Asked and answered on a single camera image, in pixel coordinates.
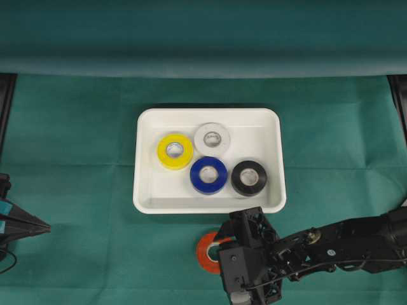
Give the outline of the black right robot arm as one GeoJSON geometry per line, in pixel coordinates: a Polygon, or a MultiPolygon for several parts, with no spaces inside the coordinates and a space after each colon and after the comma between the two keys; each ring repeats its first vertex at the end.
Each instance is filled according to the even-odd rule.
{"type": "Polygon", "coordinates": [[[342,220],[281,238],[260,207],[230,213],[216,233],[220,275],[231,304],[271,304],[282,281],[312,273],[406,265],[406,207],[376,217],[342,220]]]}

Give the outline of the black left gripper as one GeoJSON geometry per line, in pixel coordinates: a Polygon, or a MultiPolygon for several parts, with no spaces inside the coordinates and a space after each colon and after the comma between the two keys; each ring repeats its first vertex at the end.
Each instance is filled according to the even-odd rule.
{"type": "Polygon", "coordinates": [[[1,246],[11,241],[51,232],[51,226],[8,200],[10,176],[1,174],[1,246]]]}

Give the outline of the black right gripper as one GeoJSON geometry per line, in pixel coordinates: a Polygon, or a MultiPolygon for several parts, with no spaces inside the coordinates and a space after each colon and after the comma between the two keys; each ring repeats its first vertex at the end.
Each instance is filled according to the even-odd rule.
{"type": "Polygon", "coordinates": [[[314,263],[307,247],[314,242],[314,231],[308,229],[279,238],[260,207],[230,213],[217,232],[218,239],[231,238],[220,249],[246,247],[259,250],[265,259],[270,279],[256,288],[264,287],[266,303],[277,302],[282,297],[282,281],[298,281],[311,271],[314,263]]]}

